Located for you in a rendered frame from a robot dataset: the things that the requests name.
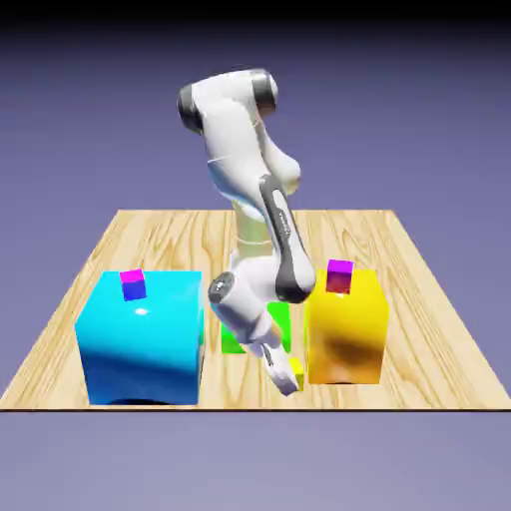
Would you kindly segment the large cyan box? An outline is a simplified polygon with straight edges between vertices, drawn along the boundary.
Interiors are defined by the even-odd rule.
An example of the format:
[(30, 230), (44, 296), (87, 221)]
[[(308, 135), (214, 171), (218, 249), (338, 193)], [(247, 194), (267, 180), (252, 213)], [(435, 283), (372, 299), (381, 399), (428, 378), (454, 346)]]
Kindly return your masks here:
[(105, 271), (75, 323), (89, 402), (199, 402), (204, 293), (199, 271), (144, 273), (146, 296), (124, 298)]

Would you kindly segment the large yellow box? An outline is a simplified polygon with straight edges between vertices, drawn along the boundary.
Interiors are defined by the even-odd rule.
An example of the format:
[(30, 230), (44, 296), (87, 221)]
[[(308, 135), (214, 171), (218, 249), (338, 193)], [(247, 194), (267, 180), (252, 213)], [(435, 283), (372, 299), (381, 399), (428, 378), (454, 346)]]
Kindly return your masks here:
[(326, 271), (304, 303), (303, 340), (311, 384), (377, 384), (389, 305), (373, 269), (356, 269), (350, 293), (326, 290)]

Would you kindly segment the large green box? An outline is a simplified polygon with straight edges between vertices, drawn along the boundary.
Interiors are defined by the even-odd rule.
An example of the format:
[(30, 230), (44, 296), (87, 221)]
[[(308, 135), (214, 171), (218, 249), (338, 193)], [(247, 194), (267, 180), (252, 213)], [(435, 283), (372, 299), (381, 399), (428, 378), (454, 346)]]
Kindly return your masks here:
[[(282, 338), (281, 342), (283, 349), (290, 352), (291, 349), (291, 319), (289, 305), (284, 302), (269, 302), (267, 304), (267, 311), (272, 319), (280, 327)], [(244, 349), (237, 341), (233, 333), (222, 324), (222, 354), (241, 354)]]

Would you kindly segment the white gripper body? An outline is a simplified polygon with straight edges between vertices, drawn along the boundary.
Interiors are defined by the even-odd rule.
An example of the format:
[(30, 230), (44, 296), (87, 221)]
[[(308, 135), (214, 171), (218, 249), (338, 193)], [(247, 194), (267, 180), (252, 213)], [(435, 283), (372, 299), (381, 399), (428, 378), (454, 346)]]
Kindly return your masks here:
[(273, 348), (267, 344), (261, 347), (264, 369), (280, 393), (289, 396), (298, 392), (299, 385), (283, 347)]

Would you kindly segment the small magenta cube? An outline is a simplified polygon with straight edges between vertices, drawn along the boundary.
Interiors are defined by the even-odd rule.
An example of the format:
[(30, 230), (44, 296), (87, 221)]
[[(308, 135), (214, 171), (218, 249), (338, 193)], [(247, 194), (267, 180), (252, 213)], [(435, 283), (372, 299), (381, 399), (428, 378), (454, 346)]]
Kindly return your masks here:
[(119, 272), (125, 301), (143, 299), (147, 296), (144, 272), (141, 268)]

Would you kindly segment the small purple cube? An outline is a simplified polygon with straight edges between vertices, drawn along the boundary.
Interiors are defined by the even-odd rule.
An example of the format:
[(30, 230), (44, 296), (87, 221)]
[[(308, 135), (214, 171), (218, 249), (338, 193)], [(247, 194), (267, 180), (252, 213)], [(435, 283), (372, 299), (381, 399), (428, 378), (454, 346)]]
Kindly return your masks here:
[(326, 291), (350, 294), (354, 262), (346, 259), (330, 259), (326, 269)]

